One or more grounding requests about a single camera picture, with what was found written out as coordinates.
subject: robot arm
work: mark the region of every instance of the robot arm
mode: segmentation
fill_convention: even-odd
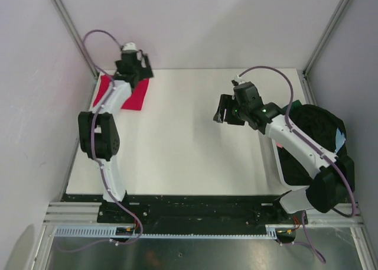
[[[126,186],[118,169],[116,155],[120,140],[113,116],[121,110],[122,105],[131,97],[134,88],[141,80],[153,77],[148,56],[138,51],[134,43],[125,44],[121,53],[121,60],[116,62],[117,71],[113,77],[115,80],[113,86],[109,86],[96,106],[88,112],[81,112],[78,118],[80,147],[89,158],[93,159],[90,143],[92,119],[100,108],[94,130],[94,150],[97,160],[102,164],[107,186],[117,201],[123,200]],[[104,192],[103,198],[108,202],[113,201],[107,191]]]
[[[247,122],[252,129],[279,142],[303,165],[313,179],[310,186],[281,195],[276,201],[278,207],[289,214],[313,208],[326,213],[342,202],[348,192],[337,172],[323,156],[326,155],[334,162],[348,180],[354,180],[353,160],[348,156],[338,158],[317,144],[294,123],[290,122],[293,127],[289,128],[285,122],[285,112],[274,103],[264,104],[257,88],[251,82],[233,81],[233,84],[234,95],[221,95],[213,120],[219,123],[226,121],[234,125],[244,125]],[[318,155],[309,145],[304,145],[304,140],[292,133],[293,129],[299,131],[323,154]]]

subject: red towel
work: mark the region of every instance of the red towel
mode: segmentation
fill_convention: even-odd
[[[141,110],[143,106],[144,97],[147,92],[149,79],[145,79],[139,82],[137,87],[135,88],[134,92],[132,93],[131,97],[125,101],[122,106],[122,109],[132,109],[132,110]],[[93,106],[95,106],[103,95],[106,93],[106,90],[109,88],[110,85],[110,78],[105,75],[101,76],[101,84],[99,87],[99,92],[93,102]]]

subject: white tabletop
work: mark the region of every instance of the white tabletop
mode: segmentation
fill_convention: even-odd
[[[154,70],[141,111],[121,110],[117,154],[128,194],[264,195],[286,192],[267,177],[259,133],[213,121],[222,93],[232,95],[240,69]],[[295,69],[282,70],[305,103]],[[278,74],[244,76],[265,103],[285,106],[289,87]],[[102,194],[95,163],[79,148],[67,194]]]

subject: cable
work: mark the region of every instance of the cable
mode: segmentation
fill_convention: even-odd
[[[134,219],[134,232],[138,229],[139,223]]]
[[[93,119],[92,119],[92,125],[91,125],[91,131],[90,131],[90,148],[91,148],[91,152],[92,152],[92,157],[93,157],[93,160],[96,161],[99,165],[99,168],[100,168],[100,172],[101,172],[101,179],[102,179],[102,182],[105,186],[105,190],[106,192],[108,193],[109,197],[125,212],[127,212],[127,214],[129,214],[130,216],[132,216],[134,218],[134,220],[137,222],[137,226],[139,226],[141,228],[141,231],[138,233],[138,235],[136,236],[136,238],[134,239],[129,239],[127,240],[126,242],[118,242],[116,241],[115,245],[118,246],[118,245],[130,245],[131,243],[134,243],[136,242],[140,237],[141,235],[143,234],[143,224],[142,222],[140,221],[140,219],[134,214],[132,213],[131,211],[129,211],[126,207],[124,207],[123,205],[121,205],[117,199],[114,197],[114,195],[112,194],[112,191],[111,189],[109,188],[107,182],[106,182],[106,179],[105,179],[105,174],[104,174],[104,165],[101,163],[100,160],[97,159],[96,157],[96,151],[95,151],[95,128],[96,128],[96,119],[97,119],[97,116],[99,115],[100,111],[101,111],[101,108],[102,106],[107,102],[107,100],[109,100],[109,98],[111,97],[111,95],[113,94],[113,92],[115,91],[115,81],[114,81],[114,78],[113,76],[111,76],[110,74],[108,74],[107,72],[105,72],[105,70],[103,70],[100,66],[98,66],[93,60],[92,58],[90,57],[89,53],[88,53],[88,50],[86,48],[86,45],[85,45],[85,42],[86,40],[88,39],[89,35],[90,34],[93,34],[95,32],[100,32],[102,34],[106,34],[108,35],[118,46],[119,49],[122,48],[121,44],[117,41],[117,39],[110,33],[108,33],[107,31],[104,31],[104,30],[91,30],[89,32],[87,32],[85,35],[84,35],[84,38],[83,38],[83,47],[84,47],[84,50],[86,51],[87,53],[87,56],[89,57],[90,59],[90,62],[92,63],[92,65],[98,70],[100,71],[101,73],[103,73],[104,75],[106,75],[110,81],[111,81],[111,84],[112,84],[112,90],[110,90],[110,92],[106,95],[106,97],[104,98],[104,100],[100,103],[100,105],[98,106],[98,109],[96,110],[96,112],[94,113],[93,115]],[[72,250],[64,250],[62,249],[61,247],[59,247],[59,245],[56,243],[55,246],[56,248],[60,251],[60,252],[64,252],[64,253],[74,253],[74,252],[79,252],[79,251],[83,251],[87,248],[90,248],[91,246],[93,245],[97,245],[98,243],[102,243],[102,242],[112,242],[113,240],[112,239],[100,239],[100,240],[97,240],[95,242],[92,242],[86,246],[83,246],[81,248],[78,248],[78,249],[72,249]]]
[[[298,136],[303,142],[305,142],[308,146],[310,146],[320,157],[323,157],[323,159],[325,159],[325,161],[330,164],[335,170],[336,172],[338,173],[338,175],[340,176],[341,180],[343,181],[347,191],[348,191],[348,195],[349,195],[349,198],[350,198],[350,201],[351,201],[351,205],[352,205],[352,212],[351,214],[344,214],[342,213],[341,211],[338,211],[337,213],[344,216],[344,217],[353,217],[355,214],[356,214],[356,202],[354,200],[354,196],[353,196],[353,192],[349,186],[349,183],[347,181],[347,179],[345,178],[343,172],[338,168],[338,166],[336,166],[336,164],[334,162],[332,162],[326,155],[323,154],[323,152],[318,149],[313,143],[311,143],[309,140],[306,139],[306,137],[304,137],[304,135],[302,133],[300,133],[299,131],[297,131],[296,129],[294,129],[293,125],[290,123],[290,118],[289,118],[289,113],[290,113],[290,110],[291,110],[291,106],[292,106],[292,103],[293,103],[293,98],[294,98],[294,90],[293,90],[293,85],[291,84],[289,78],[283,74],[280,70],[276,69],[276,68],[273,68],[273,67],[270,67],[270,66],[254,66],[254,67],[251,67],[245,71],[243,71],[239,77],[242,77],[244,74],[250,72],[251,70],[254,70],[254,69],[268,69],[268,70],[272,70],[274,72],[277,72],[278,74],[280,74],[289,84],[289,88],[290,88],[290,101],[289,101],[289,105],[288,105],[288,108],[286,110],[286,113],[285,113],[285,122],[286,122],[286,125],[288,126],[288,128],[290,129],[291,132],[293,132],[296,136]]]
[[[89,31],[87,34],[85,34],[84,38],[83,38],[83,46],[84,46],[84,49],[87,51],[87,48],[86,48],[86,45],[85,45],[85,42],[88,38],[88,36],[90,34],[93,34],[94,32],[101,32],[103,34],[106,34],[108,35],[117,45],[119,48],[121,48],[121,45],[120,43],[117,41],[117,39],[112,36],[111,34],[109,34],[107,31],[103,31],[103,30],[91,30]],[[101,179],[102,179],[102,182],[105,186],[105,190],[106,192],[108,193],[109,197],[123,210],[125,211],[127,214],[129,214],[130,216],[132,216],[137,222],[138,222],[138,225],[139,227],[141,228],[141,231],[138,233],[137,237],[134,238],[134,239],[130,239],[128,240],[127,242],[122,242],[122,243],[119,243],[120,245],[129,245],[131,243],[134,243],[136,242],[140,237],[141,235],[143,234],[143,224],[142,222],[140,221],[140,219],[134,214],[132,213],[131,211],[129,211],[126,207],[124,207],[122,204],[120,204],[118,202],[118,200],[114,197],[114,195],[112,194],[112,191],[110,190],[107,182],[106,182],[106,179],[105,179],[105,174],[104,174],[104,165],[101,163],[100,160],[97,159],[96,157],[96,151],[95,151],[95,128],[96,128],[96,119],[97,119],[97,116],[99,115],[100,111],[101,111],[101,108],[102,108],[102,105],[104,105],[107,100],[111,97],[111,95],[113,94],[113,92],[115,91],[115,81],[114,81],[114,78],[113,76],[107,74],[102,68],[100,68],[96,63],[93,62],[92,59],[90,59],[90,61],[92,62],[92,64],[94,65],[95,68],[97,68],[100,72],[102,72],[103,74],[105,74],[108,78],[110,78],[110,81],[112,82],[112,90],[110,90],[110,92],[107,94],[107,96],[104,98],[104,100],[101,102],[101,104],[99,105],[97,111],[94,113],[93,115],[93,119],[92,119],[92,125],[91,125],[91,131],[90,131],[90,149],[91,149],[91,152],[92,152],[92,157],[93,157],[93,160],[96,161],[100,167],[100,172],[101,172]]]
[[[301,227],[301,222],[298,220],[298,218],[296,216],[293,216],[293,219],[294,219],[294,223],[295,223],[295,229],[294,230],[298,230]]]
[[[308,241],[308,244],[310,246],[310,248],[312,249],[312,251],[315,253],[315,255],[317,256],[317,258],[320,260],[321,263],[325,264],[326,261],[325,261],[325,258],[324,256],[315,248],[314,244],[312,243],[312,240],[308,234],[308,231],[307,231],[307,228],[306,228],[306,223],[305,223],[305,215],[306,215],[306,211],[303,211],[302,212],[302,226],[303,226],[303,231],[305,232],[305,235],[306,235],[306,238],[307,238],[307,241]]]
[[[83,246],[83,247],[81,247],[81,248],[70,249],[70,250],[62,249],[62,248],[58,245],[58,243],[55,243],[54,246],[55,246],[55,248],[56,248],[58,251],[60,251],[60,252],[63,252],[63,253],[75,253],[75,252],[83,251],[83,250],[85,250],[85,249],[87,249],[87,248],[90,248],[90,247],[92,247],[92,246],[94,246],[94,245],[97,245],[98,243],[102,243],[102,242],[111,242],[111,240],[109,241],[109,239],[99,239],[99,240],[96,240],[95,242],[92,242],[92,243],[90,243],[90,244],[88,244],[88,245],[86,245],[86,246]]]
[[[296,218],[294,216],[294,220],[297,220],[298,223],[300,224],[298,218]],[[301,245],[301,246],[305,246],[306,248],[309,248],[310,250],[313,251],[313,253],[316,255],[316,257],[319,259],[319,261],[323,264],[325,264],[327,261],[325,260],[325,257],[323,254],[321,254],[320,251],[318,251],[318,249],[315,248],[315,246],[312,244],[312,240],[308,234],[308,231],[307,231],[307,228],[306,228],[306,225],[305,225],[305,211],[302,212],[302,225],[303,225],[303,230],[305,232],[305,236],[308,240],[308,243],[305,243],[305,242],[289,242],[289,243],[282,243],[278,238],[277,238],[277,242],[279,243],[280,246],[289,246],[289,245]]]
[[[286,122],[286,125],[288,126],[288,128],[290,129],[291,132],[293,132],[296,136],[298,136],[303,142],[305,142],[308,146],[310,146],[320,157],[323,157],[323,159],[325,159],[325,161],[330,164],[335,170],[336,172],[338,173],[338,175],[340,176],[341,180],[343,181],[347,191],[348,191],[348,194],[349,194],[349,197],[350,197],[350,201],[351,201],[351,205],[352,205],[352,212],[351,214],[344,214],[343,212],[333,208],[333,210],[335,212],[337,212],[338,214],[344,216],[344,217],[353,217],[355,214],[356,214],[356,202],[354,201],[354,196],[353,196],[353,192],[349,186],[349,183],[346,179],[346,177],[344,176],[343,172],[336,166],[335,163],[333,163],[326,155],[324,155],[324,153],[318,149],[313,143],[311,143],[309,140],[306,139],[306,137],[304,137],[304,135],[302,133],[300,133],[299,131],[297,131],[296,129],[294,129],[293,125],[290,123],[290,118],[289,118],[289,113],[290,113],[290,110],[291,110],[291,106],[292,106],[292,103],[293,103],[293,98],[294,98],[294,90],[293,90],[293,85],[292,83],[290,82],[289,78],[283,74],[280,70],[276,69],[276,68],[273,68],[273,67],[270,67],[270,66],[254,66],[254,67],[251,67],[245,71],[243,71],[241,74],[239,74],[239,77],[242,77],[244,74],[250,72],[251,70],[254,70],[254,69],[268,69],[268,70],[272,70],[278,74],[280,74],[285,80],[286,82],[288,82],[289,84],[289,88],[290,88],[290,101],[289,101],[289,105],[288,105],[288,108],[286,110],[286,113],[285,113],[285,122]],[[305,221],[304,221],[304,216],[305,216],[305,211],[302,212],[302,225],[303,225],[303,230],[305,232],[305,235],[306,235],[306,238],[308,240],[308,243],[304,243],[304,242],[295,242],[293,244],[297,244],[297,245],[303,245],[303,246],[306,246],[306,247],[309,247],[312,249],[312,251],[315,253],[315,255],[317,256],[317,258],[323,263],[325,264],[326,260],[324,258],[324,256],[315,248],[315,246],[312,244],[312,240],[307,232],[307,228],[305,226]]]

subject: black fabric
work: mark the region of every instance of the black fabric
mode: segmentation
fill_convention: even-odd
[[[329,111],[314,105],[303,105],[290,111],[290,119],[308,136],[325,149],[336,150],[336,131],[339,129],[347,137],[344,122]],[[347,154],[344,144],[337,155]],[[285,149],[278,148],[283,177],[291,186],[308,186],[311,177],[304,167]]]

